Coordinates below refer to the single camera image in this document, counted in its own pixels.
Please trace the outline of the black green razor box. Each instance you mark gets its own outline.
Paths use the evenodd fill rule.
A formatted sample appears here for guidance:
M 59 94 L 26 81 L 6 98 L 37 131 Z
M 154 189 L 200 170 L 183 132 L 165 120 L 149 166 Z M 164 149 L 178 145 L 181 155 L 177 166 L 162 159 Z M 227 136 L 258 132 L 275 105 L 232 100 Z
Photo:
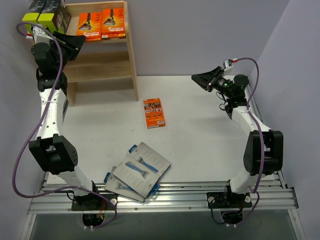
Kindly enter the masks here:
M 33 0 L 24 14 L 22 21 L 37 23 L 46 2 L 46 0 Z
M 64 0 L 47 0 L 37 22 L 51 33 L 66 34 L 72 16 Z

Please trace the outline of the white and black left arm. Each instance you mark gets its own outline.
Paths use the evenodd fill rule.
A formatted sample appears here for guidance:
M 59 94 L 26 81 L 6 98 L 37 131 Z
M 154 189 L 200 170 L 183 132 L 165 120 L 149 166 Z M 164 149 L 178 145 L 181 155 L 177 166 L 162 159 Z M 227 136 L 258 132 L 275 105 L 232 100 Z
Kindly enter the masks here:
M 33 30 L 35 44 L 31 53 L 38 65 L 37 88 L 44 116 L 35 140 L 28 148 L 45 172 L 74 186 L 74 201 L 79 210 L 97 210 L 103 203 L 95 183 L 89 180 L 78 166 L 76 148 L 63 136 L 63 122 L 68 107 L 68 80 L 63 72 L 67 62 L 78 56 L 85 42 L 84 36 L 53 33 L 58 44 L 42 29 Z

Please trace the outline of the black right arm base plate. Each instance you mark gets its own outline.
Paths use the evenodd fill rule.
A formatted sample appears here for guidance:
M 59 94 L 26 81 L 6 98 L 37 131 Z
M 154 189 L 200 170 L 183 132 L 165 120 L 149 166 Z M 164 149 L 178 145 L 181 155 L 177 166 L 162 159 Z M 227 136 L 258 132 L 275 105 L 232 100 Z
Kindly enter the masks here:
M 249 193 L 237 194 L 227 192 L 207 192 L 207 204 L 213 209 L 251 208 L 253 206 Z

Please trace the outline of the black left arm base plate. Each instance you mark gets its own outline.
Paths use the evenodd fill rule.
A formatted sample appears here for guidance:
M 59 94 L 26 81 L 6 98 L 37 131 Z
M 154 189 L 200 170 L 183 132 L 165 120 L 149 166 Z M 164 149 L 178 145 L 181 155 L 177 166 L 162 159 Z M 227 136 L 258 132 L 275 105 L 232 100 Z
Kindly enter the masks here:
M 72 211 L 110 211 L 114 209 L 115 207 L 111 203 L 92 193 L 84 196 L 75 196 L 71 205 Z

